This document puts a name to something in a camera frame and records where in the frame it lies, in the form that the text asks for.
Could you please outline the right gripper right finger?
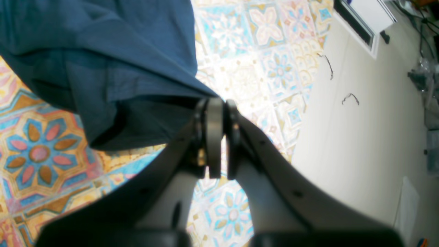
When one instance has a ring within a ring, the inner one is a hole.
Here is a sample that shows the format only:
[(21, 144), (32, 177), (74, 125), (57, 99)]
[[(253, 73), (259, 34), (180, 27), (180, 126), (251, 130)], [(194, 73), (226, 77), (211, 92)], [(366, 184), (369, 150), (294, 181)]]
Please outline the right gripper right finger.
[(402, 247), (398, 234), (312, 184), (268, 136), (225, 103), (227, 175), (245, 191), (251, 247)]

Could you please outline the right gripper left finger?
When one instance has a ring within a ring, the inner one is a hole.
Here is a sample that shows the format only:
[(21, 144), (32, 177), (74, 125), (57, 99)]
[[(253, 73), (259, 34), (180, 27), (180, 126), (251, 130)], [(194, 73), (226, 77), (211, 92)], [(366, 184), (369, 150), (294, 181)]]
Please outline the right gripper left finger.
[(208, 170), (221, 177), (223, 106), (201, 100), (195, 115), (132, 179), (43, 227), (38, 247), (190, 247), (193, 190)]

